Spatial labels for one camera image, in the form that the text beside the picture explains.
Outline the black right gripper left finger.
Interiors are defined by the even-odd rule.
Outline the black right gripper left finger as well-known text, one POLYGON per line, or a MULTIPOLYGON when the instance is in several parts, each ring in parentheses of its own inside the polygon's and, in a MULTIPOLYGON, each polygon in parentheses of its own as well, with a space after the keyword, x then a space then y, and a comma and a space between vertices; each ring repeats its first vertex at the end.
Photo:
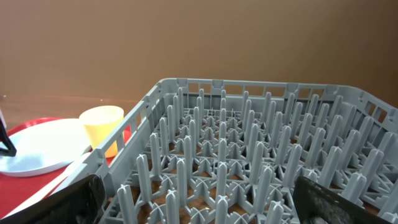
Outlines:
POLYGON ((94 223, 105 200, 103 181, 88 175, 1 220, 1 224, 94 223))

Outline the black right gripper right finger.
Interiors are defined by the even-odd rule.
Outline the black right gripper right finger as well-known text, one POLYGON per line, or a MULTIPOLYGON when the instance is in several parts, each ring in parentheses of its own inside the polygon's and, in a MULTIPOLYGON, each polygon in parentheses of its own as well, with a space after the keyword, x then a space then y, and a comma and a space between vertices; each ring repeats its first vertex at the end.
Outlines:
POLYGON ((389 223, 304 176, 297 178, 293 201, 301 224, 389 223))

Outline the large light blue plate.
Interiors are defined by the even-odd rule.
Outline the large light blue plate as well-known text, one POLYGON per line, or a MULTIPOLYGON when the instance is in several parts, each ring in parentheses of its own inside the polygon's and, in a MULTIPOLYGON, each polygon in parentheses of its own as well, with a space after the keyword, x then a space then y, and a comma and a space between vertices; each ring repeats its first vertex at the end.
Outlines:
POLYGON ((1 173, 12 177, 46 174, 69 165, 90 150, 79 119, 48 121, 9 137, 17 149, 14 157, 1 156, 1 173))

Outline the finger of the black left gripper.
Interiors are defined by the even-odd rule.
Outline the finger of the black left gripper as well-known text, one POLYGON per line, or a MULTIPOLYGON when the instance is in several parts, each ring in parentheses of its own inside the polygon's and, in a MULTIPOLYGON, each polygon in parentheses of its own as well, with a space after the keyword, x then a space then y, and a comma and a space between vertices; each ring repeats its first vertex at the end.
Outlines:
POLYGON ((0 152, 2 156, 6 157, 14 157, 16 155, 16 148, 9 139, 7 135, 5 125, 1 121, 1 134, 0 134, 1 142, 5 145, 5 148, 0 148, 0 152))

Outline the yellow plastic cup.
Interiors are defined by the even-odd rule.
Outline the yellow plastic cup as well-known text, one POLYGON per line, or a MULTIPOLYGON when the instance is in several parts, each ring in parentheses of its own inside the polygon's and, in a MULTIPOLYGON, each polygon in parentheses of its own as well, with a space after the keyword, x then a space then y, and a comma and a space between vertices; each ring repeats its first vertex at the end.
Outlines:
POLYGON ((118 106, 97 106, 84 111, 79 120, 83 125, 92 149, 96 149, 124 118, 118 106))

